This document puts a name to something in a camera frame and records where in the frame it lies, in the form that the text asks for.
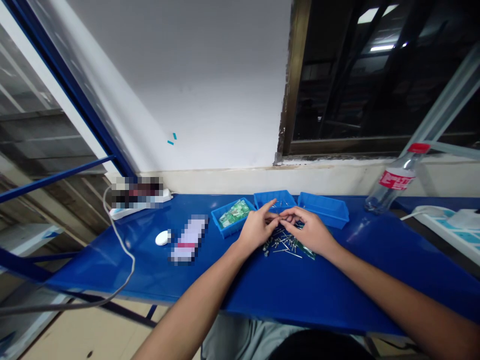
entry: person's left hand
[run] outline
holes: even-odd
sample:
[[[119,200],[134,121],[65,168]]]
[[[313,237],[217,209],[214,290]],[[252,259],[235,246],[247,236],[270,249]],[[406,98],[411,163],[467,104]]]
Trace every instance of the person's left hand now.
[[[263,245],[279,225],[280,216],[276,213],[269,212],[272,205],[276,202],[277,199],[273,199],[263,205],[259,210],[250,211],[248,214],[245,225],[243,225],[240,236],[236,241],[248,255]]]

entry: blue plastic tray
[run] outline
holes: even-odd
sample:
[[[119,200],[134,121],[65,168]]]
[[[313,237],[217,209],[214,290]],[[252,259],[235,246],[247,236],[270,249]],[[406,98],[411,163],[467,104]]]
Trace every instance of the blue plastic tray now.
[[[213,218],[213,222],[215,223],[218,230],[220,230],[220,235],[224,239],[229,237],[230,235],[236,233],[237,231],[242,230],[242,228],[244,227],[245,221],[247,221],[247,218],[244,217],[242,220],[234,222],[233,224],[228,225],[227,227],[222,228],[220,226],[220,221],[219,221],[220,217],[223,214],[225,214],[228,210],[230,210],[230,208],[233,205],[235,205],[235,203],[239,200],[245,200],[245,203],[248,205],[250,210],[255,210],[255,206],[250,201],[248,201],[246,198],[242,197],[238,200],[235,200],[234,202],[229,203],[228,205],[219,207],[219,208],[217,208],[217,209],[215,209],[211,212],[211,217]]]
[[[349,209],[345,201],[301,192],[298,197],[298,206],[317,214],[325,225],[333,228],[343,229],[350,221]]]
[[[294,197],[290,195],[288,190],[256,192],[253,194],[253,198],[255,199],[255,206],[257,210],[269,201],[276,199],[274,207],[272,206],[270,208],[270,212],[276,214],[281,213],[283,210],[297,206]]]

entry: white power strip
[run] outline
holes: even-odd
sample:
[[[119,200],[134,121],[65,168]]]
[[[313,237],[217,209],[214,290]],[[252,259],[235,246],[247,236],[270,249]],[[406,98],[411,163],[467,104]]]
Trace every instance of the white power strip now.
[[[480,229],[465,229],[450,225],[447,220],[455,215],[455,211],[445,207],[417,206],[412,214],[414,213],[419,213],[413,216],[415,219],[480,266]]]
[[[173,198],[173,196],[170,193],[170,190],[168,189],[163,189],[162,196],[151,196],[151,200],[153,203],[165,203],[169,201],[171,198]],[[139,207],[135,207],[135,208],[127,208],[127,209],[113,208],[110,210],[110,216],[113,220],[118,220],[126,217],[127,215],[130,215],[145,209],[151,209],[151,207],[148,204],[144,203],[144,204],[139,204]]]

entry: person's right hand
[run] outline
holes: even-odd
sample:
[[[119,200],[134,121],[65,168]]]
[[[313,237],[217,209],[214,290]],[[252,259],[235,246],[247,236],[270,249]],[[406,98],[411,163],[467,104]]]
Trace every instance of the person's right hand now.
[[[295,206],[280,213],[280,223],[304,246],[323,257],[341,248],[320,218],[304,208]],[[299,229],[295,222],[302,221],[305,226]]]

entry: hand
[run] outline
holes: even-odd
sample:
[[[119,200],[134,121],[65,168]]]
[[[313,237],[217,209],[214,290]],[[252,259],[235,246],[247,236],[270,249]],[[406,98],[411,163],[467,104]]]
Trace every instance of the hand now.
[[[280,224],[303,245],[323,257],[341,249],[320,218],[304,208],[295,206],[280,213]],[[295,226],[297,221],[305,224],[303,229]]]
[[[263,245],[279,225],[280,216],[276,213],[269,212],[272,205],[276,202],[277,199],[273,199],[263,205],[259,210],[250,211],[248,214],[240,237],[236,241],[241,245],[242,249],[247,251],[248,256],[253,253],[256,248]]]

